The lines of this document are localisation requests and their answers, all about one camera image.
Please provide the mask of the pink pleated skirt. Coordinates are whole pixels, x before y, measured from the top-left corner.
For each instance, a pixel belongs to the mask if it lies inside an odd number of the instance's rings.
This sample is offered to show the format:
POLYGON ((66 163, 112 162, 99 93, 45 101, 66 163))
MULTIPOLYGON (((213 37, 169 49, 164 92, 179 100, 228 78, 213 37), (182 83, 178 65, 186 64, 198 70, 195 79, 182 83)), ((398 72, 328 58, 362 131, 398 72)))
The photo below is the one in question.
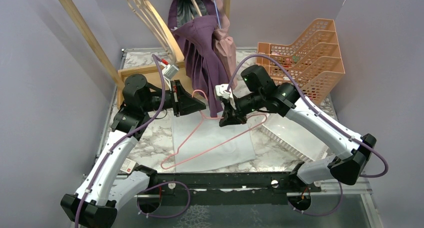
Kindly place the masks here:
POLYGON ((222 28, 217 25, 213 32, 214 42, 213 49, 218 58, 221 60, 228 80, 232 78, 236 71, 236 46, 233 38, 229 35, 230 20, 224 11, 222 0, 216 0, 222 28))

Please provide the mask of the purple garment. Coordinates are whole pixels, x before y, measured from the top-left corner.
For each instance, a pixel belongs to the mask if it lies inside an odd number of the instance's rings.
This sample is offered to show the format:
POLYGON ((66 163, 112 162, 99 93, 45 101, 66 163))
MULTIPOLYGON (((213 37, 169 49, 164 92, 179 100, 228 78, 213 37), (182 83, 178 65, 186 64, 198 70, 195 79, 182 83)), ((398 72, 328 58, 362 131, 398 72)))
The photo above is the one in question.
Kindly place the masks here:
POLYGON ((225 68, 214 52, 213 32, 218 25, 212 0, 196 0, 199 17, 190 0, 172 0, 168 13, 168 27, 184 55, 186 75, 194 90, 206 94, 210 116, 222 112, 221 102, 215 98, 215 86, 229 82, 225 68))

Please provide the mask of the blue wire hanger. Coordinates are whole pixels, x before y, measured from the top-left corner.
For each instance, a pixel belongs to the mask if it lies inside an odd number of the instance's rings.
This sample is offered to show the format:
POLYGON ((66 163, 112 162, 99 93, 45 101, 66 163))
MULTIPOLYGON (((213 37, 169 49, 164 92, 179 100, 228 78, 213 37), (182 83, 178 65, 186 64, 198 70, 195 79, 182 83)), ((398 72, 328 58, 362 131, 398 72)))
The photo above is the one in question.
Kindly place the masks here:
POLYGON ((217 7, 218 5, 217 5, 216 0, 213 0, 213 3, 214 3, 214 6, 215 6, 214 8, 215 8, 216 16, 217 16, 218 27, 219 27, 219 29, 221 29, 222 28, 221 19, 220 19, 219 9, 217 7))

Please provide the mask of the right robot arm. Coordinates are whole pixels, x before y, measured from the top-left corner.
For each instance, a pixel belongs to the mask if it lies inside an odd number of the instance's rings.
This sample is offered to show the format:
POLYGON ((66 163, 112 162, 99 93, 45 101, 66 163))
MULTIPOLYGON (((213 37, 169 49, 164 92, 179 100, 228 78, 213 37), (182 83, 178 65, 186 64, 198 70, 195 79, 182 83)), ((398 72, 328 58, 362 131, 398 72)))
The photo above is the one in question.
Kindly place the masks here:
POLYGON ((293 84, 276 85, 262 66, 252 65, 241 76, 250 91, 243 97, 233 95, 227 84, 215 86, 215 96, 224 104, 220 127, 244 124, 248 114, 266 108, 301 125, 333 151, 333 156, 297 165, 288 179, 292 190, 300 192, 313 182, 329 179, 346 185, 357 182, 377 142, 373 135, 361 135, 341 125, 293 84))

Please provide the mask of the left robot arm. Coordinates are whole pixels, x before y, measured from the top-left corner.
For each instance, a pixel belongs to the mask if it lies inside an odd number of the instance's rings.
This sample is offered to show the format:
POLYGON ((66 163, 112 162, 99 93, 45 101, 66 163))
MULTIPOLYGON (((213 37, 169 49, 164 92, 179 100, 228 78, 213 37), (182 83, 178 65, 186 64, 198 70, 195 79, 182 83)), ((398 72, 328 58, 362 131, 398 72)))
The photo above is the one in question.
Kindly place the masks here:
POLYGON ((184 116, 206 108, 178 80, 171 81, 170 89, 165 82, 161 88, 153 86, 142 74, 131 75, 124 83, 124 101, 113 119, 105 148, 81 186, 60 202, 76 227, 110 228, 118 211, 136 194, 155 191, 157 172, 145 166, 137 167, 117 185, 114 181, 130 151, 162 110, 172 109, 175 116, 184 116))

